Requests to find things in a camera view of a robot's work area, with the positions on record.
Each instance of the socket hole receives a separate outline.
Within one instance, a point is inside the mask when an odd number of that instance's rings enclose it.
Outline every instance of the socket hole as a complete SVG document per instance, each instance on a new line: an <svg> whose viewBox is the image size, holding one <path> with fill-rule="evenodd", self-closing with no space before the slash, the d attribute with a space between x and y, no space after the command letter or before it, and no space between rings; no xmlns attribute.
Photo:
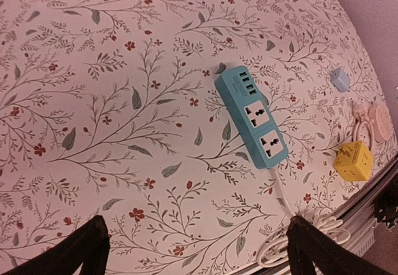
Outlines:
<svg viewBox="0 0 398 275"><path fill-rule="evenodd" d="M264 112L266 112L264 109L260 109L259 111L256 111L256 115L262 115Z"/></svg>
<svg viewBox="0 0 398 275"><path fill-rule="evenodd" d="M274 144L278 144L279 139L275 138L273 141L271 141L270 145L273 146Z"/></svg>

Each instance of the red flower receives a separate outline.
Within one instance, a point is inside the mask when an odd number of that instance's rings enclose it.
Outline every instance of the red flower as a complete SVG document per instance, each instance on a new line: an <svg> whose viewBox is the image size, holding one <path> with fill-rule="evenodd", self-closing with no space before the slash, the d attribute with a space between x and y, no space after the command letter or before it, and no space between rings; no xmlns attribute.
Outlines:
<svg viewBox="0 0 398 275"><path fill-rule="evenodd" d="M306 193L305 196L303 197L303 199L304 199L304 201L307 202L307 203L310 202L310 200L311 200L311 194Z"/></svg>
<svg viewBox="0 0 398 275"><path fill-rule="evenodd" d="M34 146L33 150L35 151L35 155L38 155L39 157L41 157L42 154L45 153L45 148L42 146L41 143L38 143L36 146Z"/></svg>
<svg viewBox="0 0 398 275"><path fill-rule="evenodd" d="M52 64L49 66L49 70L50 70L50 71L55 71L57 68L58 68L58 65L56 65L56 64L54 64L54 63L52 63Z"/></svg>
<svg viewBox="0 0 398 275"><path fill-rule="evenodd" d="M69 225L72 224L72 220L70 219L70 217L65 217L65 218L63 219L63 222L65 222L65 225L66 225L66 226L69 226Z"/></svg>
<svg viewBox="0 0 398 275"><path fill-rule="evenodd" d="M298 160L296 165L297 165L297 169L300 169L300 170L303 170L303 167L305 166L305 164L303 162L301 162L301 160Z"/></svg>
<svg viewBox="0 0 398 275"><path fill-rule="evenodd" d="M139 220L145 218L144 211L137 208L133 208L132 212L129 212L129 216L134 218L136 222L139 222Z"/></svg>
<svg viewBox="0 0 398 275"><path fill-rule="evenodd" d="M155 88L156 90L159 89L160 82L156 82L156 80L152 81L152 84L150 85L151 88Z"/></svg>
<svg viewBox="0 0 398 275"><path fill-rule="evenodd" d="M12 107L11 116L17 116L19 114L19 107Z"/></svg>
<svg viewBox="0 0 398 275"><path fill-rule="evenodd" d="M111 121L112 121L112 119L111 119L111 118L109 118L109 116L108 116L108 115L107 115L107 116L105 116L105 118L102 120L102 122L103 122L104 124L109 124Z"/></svg>
<svg viewBox="0 0 398 275"><path fill-rule="evenodd" d="M198 102L199 102L198 99L190 98L190 101L191 101L191 103L190 103L191 106L195 106L195 107L198 106Z"/></svg>
<svg viewBox="0 0 398 275"><path fill-rule="evenodd" d="M136 44L129 40L127 43L124 44L124 46L127 48L128 51L131 51L131 49L134 49L136 47Z"/></svg>
<svg viewBox="0 0 398 275"><path fill-rule="evenodd" d="M153 189L154 183L156 183L155 180L151 180L150 178L147 178L146 182L144 183L144 187L149 187L149 189Z"/></svg>
<svg viewBox="0 0 398 275"><path fill-rule="evenodd" d="M178 256L178 255L183 255L183 253L182 253L182 251L184 251L185 250L185 247L184 246L176 246L174 249L173 249L173 253L174 253L174 255L176 255L176 256Z"/></svg>

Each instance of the light blue plug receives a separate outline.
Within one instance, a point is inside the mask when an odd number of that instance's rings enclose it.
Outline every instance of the light blue plug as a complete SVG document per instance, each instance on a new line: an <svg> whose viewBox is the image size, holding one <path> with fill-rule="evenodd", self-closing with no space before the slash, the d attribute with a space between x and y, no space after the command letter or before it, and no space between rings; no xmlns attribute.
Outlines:
<svg viewBox="0 0 398 275"><path fill-rule="evenodd" d="M351 80L342 68L337 68L336 70L332 71L330 80L341 93L349 90Z"/></svg>
<svg viewBox="0 0 398 275"><path fill-rule="evenodd" d="M289 152L263 94L246 67L224 71L216 80L220 93L258 169L273 168Z"/></svg>

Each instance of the wall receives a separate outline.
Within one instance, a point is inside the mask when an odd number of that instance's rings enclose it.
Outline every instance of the wall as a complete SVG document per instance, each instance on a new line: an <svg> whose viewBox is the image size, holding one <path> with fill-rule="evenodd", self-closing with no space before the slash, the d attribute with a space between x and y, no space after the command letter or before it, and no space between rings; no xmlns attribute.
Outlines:
<svg viewBox="0 0 398 275"><path fill-rule="evenodd" d="M339 0L372 60L398 131L398 0Z"/></svg>

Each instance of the power socket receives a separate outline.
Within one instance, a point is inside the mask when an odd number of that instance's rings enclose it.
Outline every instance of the power socket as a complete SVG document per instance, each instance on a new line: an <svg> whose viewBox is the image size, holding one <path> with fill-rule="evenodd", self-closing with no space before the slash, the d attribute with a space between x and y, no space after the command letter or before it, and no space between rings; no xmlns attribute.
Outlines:
<svg viewBox="0 0 398 275"><path fill-rule="evenodd" d="M258 169L273 168L289 155L264 95L246 67L225 70L215 86Z"/></svg>

